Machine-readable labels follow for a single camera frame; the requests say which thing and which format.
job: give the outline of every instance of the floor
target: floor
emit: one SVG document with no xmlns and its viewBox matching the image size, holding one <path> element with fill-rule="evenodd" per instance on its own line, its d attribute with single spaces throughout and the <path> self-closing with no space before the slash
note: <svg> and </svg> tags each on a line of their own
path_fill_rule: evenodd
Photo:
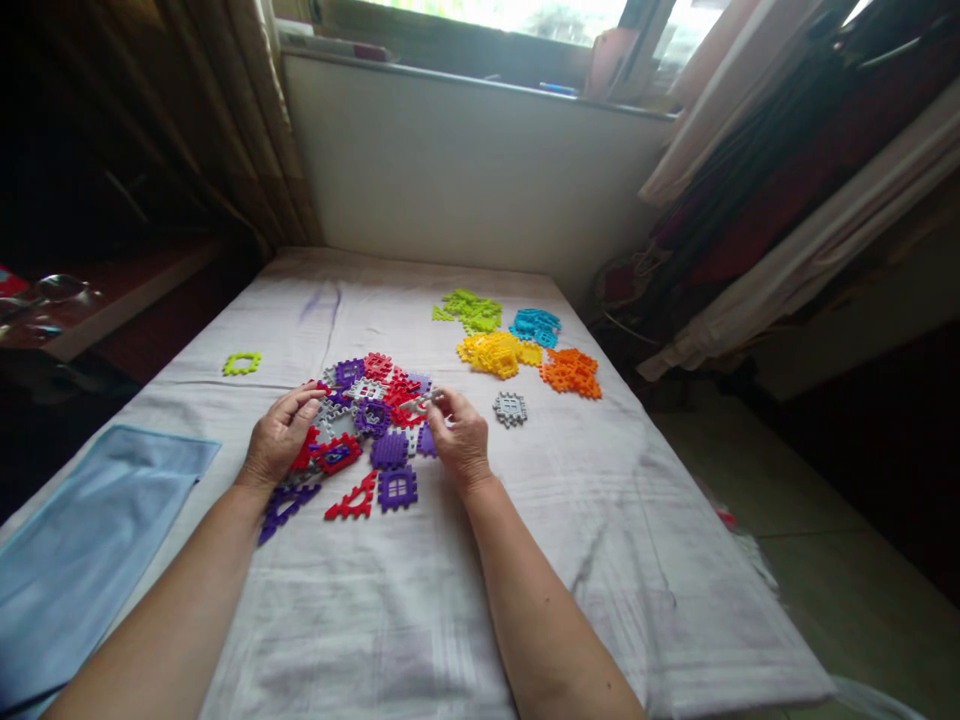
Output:
<svg viewBox="0 0 960 720">
<path fill-rule="evenodd" d="M 960 610 L 738 399 L 704 382 L 689 403 L 650 414 L 694 477 L 757 538 L 824 667 L 929 720 L 960 717 Z M 745 717 L 863 716 L 834 700 Z"/>
</svg>

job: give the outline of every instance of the person's right hand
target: person's right hand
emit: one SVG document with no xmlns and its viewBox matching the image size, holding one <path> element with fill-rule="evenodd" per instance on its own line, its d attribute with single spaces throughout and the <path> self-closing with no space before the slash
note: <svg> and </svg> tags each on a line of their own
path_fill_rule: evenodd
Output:
<svg viewBox="0 0 960 720">
<path fill-rule="evenodd" d="M 487 421 L 463 395 L 441 389 L 443 395 L 427 408 L 427 421 L 437 453 L 463 497 L 493 477 L 487 462 Z M 447 427 L 446 417 L 453 421 L 452 427 Z"/>
</svg>

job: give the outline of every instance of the white sheet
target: white sheet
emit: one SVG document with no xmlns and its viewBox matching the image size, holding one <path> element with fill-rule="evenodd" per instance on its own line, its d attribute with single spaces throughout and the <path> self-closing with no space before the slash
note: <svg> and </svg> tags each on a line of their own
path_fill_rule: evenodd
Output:
<svg viewBox="0 0 960 720">
<path fill-rule="evenodd" d="M 557 394 L 536 368 L 506 382 L 471 372 L 454 351 L 460 324 L 430 319 L 457 287 L 502 302 L 504 325 L 523 307 L 558 315 L 559 347 L 600 361 L 604 398 Z M 491 421 L 494 469 L 653 714 L 812 702 L 833 692 L 548 278 L 334 250 L 284 250 L 111 421 L 223 443 L 123 614 L 231 483 L 270 403 L 371 350 L 462 390 Z M 260 369 L 223 377 L 227 356 L 245 351 L 263 354 Z M 499 390 L 526 398 L 522 428 L 494 420 Z M 92 442 L 0 529 L 0 542 Z M 465 515 L 438 460 L 413 464 L 420 499 L 408 511 L 323 521 L 369 471 L 364 457 L 256 553 L 205 717 L 513 717 Z"/>
</svg>

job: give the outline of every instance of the wall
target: wall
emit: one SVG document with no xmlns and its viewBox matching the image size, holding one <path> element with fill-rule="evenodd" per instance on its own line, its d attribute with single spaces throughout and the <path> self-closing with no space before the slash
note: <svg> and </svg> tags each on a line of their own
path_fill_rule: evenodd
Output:
<svg viewBox="0 0 960 720">
<path fill-rule="evenodd" d="M 757 382 L 788 400 L 960 317 L 960 223 L 849 305 L 760 345 Z"/>
<path fill-rule="evenodd" d="M 636 193 L 668 119 L 291 51 L 283 64 L 332 247 L 545 273 L 583 311 L 596 271 L 656 219 Z"/>
</svg>

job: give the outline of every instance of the blue cloth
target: blue cloth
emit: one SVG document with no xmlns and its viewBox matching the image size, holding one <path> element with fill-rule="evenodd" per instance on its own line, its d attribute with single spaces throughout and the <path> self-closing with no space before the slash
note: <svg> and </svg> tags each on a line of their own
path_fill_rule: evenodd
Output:
<svg viewBox="0 0 960 720">
<path fill-rule="evenodd" d="M 0 711 L 80 669 L 219 449 L 115 425 L 0 548 Z"/>
</svg>

